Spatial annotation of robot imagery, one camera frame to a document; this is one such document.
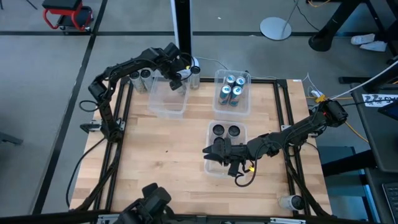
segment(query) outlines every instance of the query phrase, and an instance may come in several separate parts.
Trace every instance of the clear plastic bin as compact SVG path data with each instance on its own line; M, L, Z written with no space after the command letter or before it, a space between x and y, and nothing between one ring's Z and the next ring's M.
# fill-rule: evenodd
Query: clear plastic bin
M243 93L239 98L237 106L231 106L229 102L226 105L222 105L218 102L221 87L224 85L224 80L228 75L233 75L235 78L243 77L246 80L243 86ZM250 85L251 77L247 72L218 70L215 76L215 97L213 98L215 118L224 121L239 121L247 117L251 112Z
M210 146L213 144L214 140L218 137L215 134L213 134L213 127L216 126L217 124L220 124L224 127L224 135L220 136L222 138L225 138L228 132L228 128L232 125L236 125L241 133L238 137L231 139L232 145L236 144L246 144L247 138L248 138L248 133L246 131L246 126L242 123L237 123L237 122L229 122L229 121L210 121L209 127L207 129L207 138L206 138L206 147ZM216 161L209 161L205 159L205 173L212 176L212 177L218 177L218 178L227 178L231 177L228 175L228 169L229 166L225 167L221 165L219 162ZM239 166L239 171L243 173L242 170L242 165Z
M155 72L155 80L150 91L148 109L159 118L182 119L187 107L189 97L189 81L183 81L186 89L179 93L171 90L170 80L165 79L158 71Z

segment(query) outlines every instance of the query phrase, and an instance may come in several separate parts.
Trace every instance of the red stool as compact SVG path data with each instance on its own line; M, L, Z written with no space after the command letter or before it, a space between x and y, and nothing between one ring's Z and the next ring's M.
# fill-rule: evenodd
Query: red stool
M88 25L94 20L93 10L83 6L81 0L45 0L43 2L43 18L51 29L65 30L66 27L75 27L80 31L90 31ZM47 19L47 13L61 15L57 24L53 26Z

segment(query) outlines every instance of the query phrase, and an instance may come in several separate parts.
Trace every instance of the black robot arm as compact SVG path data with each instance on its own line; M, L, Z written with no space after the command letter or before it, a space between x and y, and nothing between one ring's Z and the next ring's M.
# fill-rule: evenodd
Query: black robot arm
M173 43L170 43L165 49L148 48L136 58L106 68L94 79L88 90L97 101L102 118L101 132L108 141L118 142L122 137L121 128L109 105L118 81L143 68L158 69L166 79L170 80L171 89L176 90L182 85L181 75L178 71L185 69L180 55L180 50ZM103 83L104 81L108 81L108 86Z
M325 126L338 127L346 121L347 116L347 112L337 101L324 101L318 105L312 115L279 133L263 134L248 141L246 145L240 144L233 146L229 138L217 141L203 150L204 153L207 153L204 159L217 161L224 166L231 164L228 175L236 178L243 175L239 172L240 164L244 166L247 160L255 161L252 179L246 185L239 185L240 187L245 187L253 181L257 168L257 160L264 154L273 157L278 154L280 150L287 153L289 145L301 146L307 140L308 134ZM292 162L289 159L285 162L287 164L288 173L293 177L302 191L303 196L314 209L314 212L318 216L328 216L329 214L322 210L305 184L300 180Z

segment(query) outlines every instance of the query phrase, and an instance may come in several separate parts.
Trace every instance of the wooden table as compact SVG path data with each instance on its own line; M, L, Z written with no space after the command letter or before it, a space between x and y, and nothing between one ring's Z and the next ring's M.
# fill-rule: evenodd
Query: wooden table
M301 82L293 80L288 80L287 83L294 120L297 122L308 116L303 86ZM273 86L252 84L251 91L251 115L243 121L248 127L248 139L280 131ZM233 178L217 179L205 174L201 150L206 144L208 124L214 116L211 107L213 94L213 83L201 83L199 90L190 92L184 119L179 121L157 118L147 109L148 96L139 95L134 91L112 211L120 212L142 197L141 188L157 182L172 196L169 205L178 214L292 215L277 203L280 196L289 194L283 153L273 158L260 159L254 182L245 188L237 187ZM282 89L280 97L284 119L287 121ZM95 113L95 119L100 119L98 112ZM102 137L100 132L90 133L86 150ZM104 141L83 160L71 208L79 206L96 185L105 146ZM323 209L331 213L317 150L304 144L301 158L309 191ZM106 186L101 201L102 207L105 205L107 192Z

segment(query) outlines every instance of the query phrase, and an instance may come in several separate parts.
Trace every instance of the concrete floor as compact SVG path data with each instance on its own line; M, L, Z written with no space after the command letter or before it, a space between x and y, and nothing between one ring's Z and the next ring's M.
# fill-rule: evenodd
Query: concrete floor
M50 31L42 19L41 0L3 0L0 31ZM100 0L84 0L95 16ZM393 15L384 2L374 7L385 26ZM287 18L293 0L193 0L193 31L259 31L266 17ZM317 28L327 22L338 7L329 3L313 8L302 0L302 12ZM290 20L294 32L315 32L296 10ZM373 32L377 27L365 5L351 15L341 32ZM108 1L99 31L173 31L170 2L166 0ZM23 215L31 211L44 174L55 135L71 94L88 39L72 36L0 36L0 131L24 140L22 146L0 145L0 216ZM390 53L360 50L339 37L328 52L308 46L309 37L272 41L265 37L194 36L193 55L220 60L232 70L249 70L252 76L301 79L310 74L318 89L331 96L348 90L340 76L373 76L386 67ZM106 66L125 61L148 47L165 47L172 36L97 37L85 72L80 100L91 99L88 84ZM200 61L202 76L212 77L220 66ZM347 108L349 123L364 131L355 107ZM79 128L91 113L75 107L60 160L46 199L45 213L67 211L65 191L73 168L83 154L87 135ZM353 146L357 152L369 146L346 126L328 128L317 140L319 146Z

